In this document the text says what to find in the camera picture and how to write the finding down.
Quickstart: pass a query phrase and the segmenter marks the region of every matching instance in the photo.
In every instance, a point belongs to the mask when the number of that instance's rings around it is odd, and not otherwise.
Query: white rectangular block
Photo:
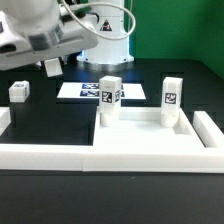
[[[220,172],[221,158],[178,154],[85,154],[84,172]]]
[[[100,122],[104,126],[112,126],[119,120],[121,82],[121,78],[114,76],[100,79]]]
[[[0,136],[11,123],[9,107],[0,107]]]
[[[30,84],[28,81],[16,81],[9,88],[9,100],[11,103],[23,103],[30,95]]]
[[[163,81],[161,124],[164,127],[178,125],[183,79],[166,77]]]
[[[206,147],[224,149],[224,135],[205,111],[194,113],[193,126]]]
[[[82,171],[82,158],[78,153],[63,153],[57,150],[38,152],[31,149],[25,152],[0,151],[0,155],[0,169]]]
[[[58,58],[50,59],[44,61],[47,76],[52,77],[52,76],[57,76],[57,75],[62,75],[62,69],[61,69],[61,64]]]
[[[179,116],[179,128],[181,132],[185,135],[191,136],[195,142],[197,142],[198,146],[204,147],[201,140],[198,138],[197,133],[195,132],[194,128],[191,126],[190,122],[187,119],[187,116],[180,108],[180,116]]]

